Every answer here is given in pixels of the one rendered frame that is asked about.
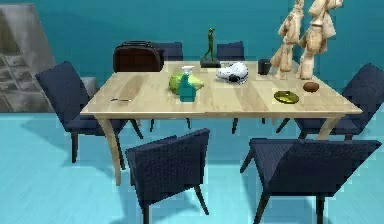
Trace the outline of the dark brown toaster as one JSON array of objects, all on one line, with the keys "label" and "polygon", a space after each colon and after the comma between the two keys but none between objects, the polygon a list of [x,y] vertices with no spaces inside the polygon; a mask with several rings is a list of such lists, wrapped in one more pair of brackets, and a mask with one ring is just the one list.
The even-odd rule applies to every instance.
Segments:
[{"label": "dark brown toaster", "polygon": [[160,72],[164,66],[164,50],[150,41],[126,41],[113,53],[115,72]]}]

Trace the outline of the green lettuce head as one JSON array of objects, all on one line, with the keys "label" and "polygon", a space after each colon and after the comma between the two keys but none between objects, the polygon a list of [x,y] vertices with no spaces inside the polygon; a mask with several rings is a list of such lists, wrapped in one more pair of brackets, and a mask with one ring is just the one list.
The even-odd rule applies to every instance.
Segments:
[{"label": "green lettuce head", "polygon": [[[169,78],[169,90],[176,95],[179,94],[179,85],[182,77],[183,73],[175,73]],[[197,90],[204,87],[204,82],[193,74],[189,75],[188,82],[191,83]]]}]

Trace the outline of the yellow-green plate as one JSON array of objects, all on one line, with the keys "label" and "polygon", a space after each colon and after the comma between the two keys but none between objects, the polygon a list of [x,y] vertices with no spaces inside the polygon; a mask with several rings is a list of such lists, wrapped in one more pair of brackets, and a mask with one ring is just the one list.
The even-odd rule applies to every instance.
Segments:
[{"label": "yellow-green plate", "polygon": [[291,91],[277,91],[274,99],[283,104],[295,104],[299,101],[299,96]]}]

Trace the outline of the green figure statuette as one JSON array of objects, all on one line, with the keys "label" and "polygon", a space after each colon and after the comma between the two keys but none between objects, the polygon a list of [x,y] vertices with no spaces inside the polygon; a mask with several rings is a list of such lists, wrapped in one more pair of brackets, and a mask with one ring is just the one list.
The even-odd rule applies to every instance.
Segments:
[{"label": "green figure statuette", "polygon": [[208,49],[204,56],[200,60],[200,66],[202,68],[220,68],[220,61],[214,57],[214,33],[215,29],[210,28],[208,30]]}]

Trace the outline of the grey shelving unit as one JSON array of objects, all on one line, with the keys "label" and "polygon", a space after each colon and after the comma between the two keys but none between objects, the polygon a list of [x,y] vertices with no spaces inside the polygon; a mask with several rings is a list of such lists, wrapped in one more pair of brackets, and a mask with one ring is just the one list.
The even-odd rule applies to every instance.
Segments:
[{"label": "grey shelving unit", "polygon": [[35,6],[0,4],[0,112],[52,112],[35,75],[55,65]]}]

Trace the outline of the light wooden dining table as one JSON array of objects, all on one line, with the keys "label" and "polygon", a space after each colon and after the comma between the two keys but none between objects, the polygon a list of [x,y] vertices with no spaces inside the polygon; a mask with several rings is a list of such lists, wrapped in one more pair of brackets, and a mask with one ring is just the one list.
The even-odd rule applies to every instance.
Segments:
[{"label": "light wooden dining table", "polygon": [[[190,63],[193,74],[204,82],[192,103],[182,103],[168,90],[169,77],[180,71],[182,62],[167,61],[160,72],[117,72],[82,109],[83,115],[93,115],[109,143],[116,183],[121,183],[121,170],[113,119],[169,119],[169,118],[328,118],[329,128],[346,114],[360,114],[361,110],[334,89],[314,77],[319,84],[314,93],[303,90],[304,82],[289,73],[285,80],[272,75],[260,75],[257,63],[249,62],[251,72],[248,86],[236,90],[216,78],[216,70]],[[299,96],[295,104],[283,104],[274,99],[277,91],[291,91]],[[130,99],[131,102],[110,100]],[[329,136],[323,125],[320,140]]]}]

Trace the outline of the brown potato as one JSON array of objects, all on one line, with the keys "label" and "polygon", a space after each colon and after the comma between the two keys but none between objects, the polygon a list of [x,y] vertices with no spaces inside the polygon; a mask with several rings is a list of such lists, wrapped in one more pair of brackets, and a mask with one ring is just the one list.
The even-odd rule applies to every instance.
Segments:
[{"label": "brown potato", "polygon": [[314,93],[319,89],[319,84],[315,82],[306,82],[303,85],[303,90],[306,92]]}]

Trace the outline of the teal spray bottle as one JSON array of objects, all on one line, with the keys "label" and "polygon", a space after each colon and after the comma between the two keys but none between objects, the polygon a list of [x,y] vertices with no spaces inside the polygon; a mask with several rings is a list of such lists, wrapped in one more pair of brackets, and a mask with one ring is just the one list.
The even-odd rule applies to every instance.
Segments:
[{"label": "teal spray bottle", "polygon": [[196,88],[189,82],[189,72],[192,66],[183,66],[183,75],[179,83],[179,97],[181,102],[194,102],[196,98]]}]

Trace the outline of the dark blue dining chair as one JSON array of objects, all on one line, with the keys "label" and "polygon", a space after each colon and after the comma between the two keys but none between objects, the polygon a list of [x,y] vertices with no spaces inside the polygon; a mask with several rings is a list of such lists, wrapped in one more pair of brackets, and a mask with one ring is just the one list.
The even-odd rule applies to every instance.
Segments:
[{"label": "dark blue dining chair", "polygon": [[151,43],[151,45],[156,53],[154,64],[151,67],[152,72],[159,72],[163,68],[165,61],[183,60],[181,42]]},{"label": "dark blue dining chair", "polygon": [[35,75],[65,131],[71,134],[72,162],[78,152],[78,135],[103,136],[104,131],[93,115],[81,115],[90,101],[84,82],[70,62]]},{"label": "dark blue dining chair", "polygon": [[330,135],[342,135],[345,140],[352,140],[363,132],[375,113],[384,103],[384,71],[367,63],[344,87],[341,95],[361,110],[360,114],[346,114],[329,128],[328,118],[294,118],[300,129],[299,139],[309,134],[320,134],[323,125]]},{"label": "dark blue dining chair", "polygon": [[234,62],[242,62],[248,68],[248,79],[244,83],[229,83],[222,79],[220,81],[229,84],[231,87],[234,87],[236,90],[243,90],[248,86],[249,75],[251,72],[250,64],[245,60],[245,48],[242,41],[218,44],[217,45],[217,58],[221,63],[221,67],[227,67]]},{"label": "dark blue dining chair", "polygon": [[240,170],[254,162],[262,184],[253,224],[272,196],[314,196],[316,224],[323,224],[325,199],[380,146],[377,140],[251,139]]},{"label": "dark blue dining chair", "polygon": [[125,151],[130,184],[135,187],[143,224],[149,224],[149,207],[176,194],[194,189],[206,215],[201,192],[210,130],[203,128],[184,136],[164,139]]}]

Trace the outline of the black cup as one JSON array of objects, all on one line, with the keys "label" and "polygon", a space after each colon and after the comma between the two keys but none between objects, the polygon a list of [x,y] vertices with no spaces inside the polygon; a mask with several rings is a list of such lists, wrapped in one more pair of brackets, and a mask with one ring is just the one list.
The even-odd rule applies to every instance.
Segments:
[{"label": "black cup", "polygon": [[258,61],[258,73],[260,75],[267,75],[271,68],[271,63],[269,59],[260,59]]}]

